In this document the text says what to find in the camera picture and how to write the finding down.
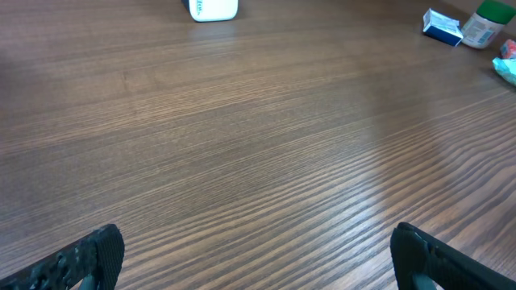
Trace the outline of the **white blue sachet pack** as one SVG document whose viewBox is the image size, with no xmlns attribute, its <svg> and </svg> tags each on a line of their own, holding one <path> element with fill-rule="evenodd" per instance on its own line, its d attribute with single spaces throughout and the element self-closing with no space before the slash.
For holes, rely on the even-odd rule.
<svg viewBox="0 0 516 290">
<path fill-rule="evenodd" d="M 431 8 L 422 17 L 422 33 L 445 44 L 456 47 L 464 36 L 460 21 L 440 14 Z"/>
</svg>

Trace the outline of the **green lid jar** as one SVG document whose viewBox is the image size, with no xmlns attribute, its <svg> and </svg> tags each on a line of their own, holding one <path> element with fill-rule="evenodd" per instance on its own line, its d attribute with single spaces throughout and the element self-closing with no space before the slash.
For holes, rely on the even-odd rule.
<svg viewBox="0 0 516 290">
<path fill-rule="evenodd" d="M 515 8 L 496 0 L 484 0 L 461 29 L 462 44 L 487 48 L 515 16 Z"/>
</svg>

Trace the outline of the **red pink candy box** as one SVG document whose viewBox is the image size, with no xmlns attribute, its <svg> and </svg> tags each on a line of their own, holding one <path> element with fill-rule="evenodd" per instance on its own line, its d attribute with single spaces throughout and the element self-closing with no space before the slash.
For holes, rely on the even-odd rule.
<svg viewBox="0 0 516 290">
<path fill-rule="evenodd" d="M 516 59 L 516 42 L 508 39 L 500 47 L 500 54 L 502 59 L 515 60 Z"/>
</svg>

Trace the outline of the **teal tissue pack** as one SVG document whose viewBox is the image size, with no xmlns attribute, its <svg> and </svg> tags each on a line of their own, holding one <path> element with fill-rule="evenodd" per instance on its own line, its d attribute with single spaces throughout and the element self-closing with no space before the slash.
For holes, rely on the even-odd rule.
<svg viewBox="0 0 516 290">
<path fill-rule="evenodd" d="M 493 68 L 507 82 L 516 86 L 516 61 L 511 59 L 494 58 Z"/>
</svg>

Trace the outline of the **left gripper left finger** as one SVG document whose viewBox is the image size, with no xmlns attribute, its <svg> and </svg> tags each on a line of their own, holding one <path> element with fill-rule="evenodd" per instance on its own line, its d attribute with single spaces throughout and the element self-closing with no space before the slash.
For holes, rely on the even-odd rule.
<svg viewBox="0 0 516 290">
<path fill-rule="evenodd" d="M 119 228 L 107 224 L 53 254 L 1 279 L 2 290 L 113 290 L 122 270 L 125 245 Z"/>
</svg>

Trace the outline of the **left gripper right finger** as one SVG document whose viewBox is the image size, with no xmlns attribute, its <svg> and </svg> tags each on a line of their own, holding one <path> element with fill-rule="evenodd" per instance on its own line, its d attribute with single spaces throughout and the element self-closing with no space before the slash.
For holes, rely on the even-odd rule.
<svg viewBox="0 0 516 290">
<path fill-rule="evenodd" d="M 428 233 L 401 222 L 390 238 L 399 290 L 506 290 L 515 281 L 469 258 Z"/>
</svg>

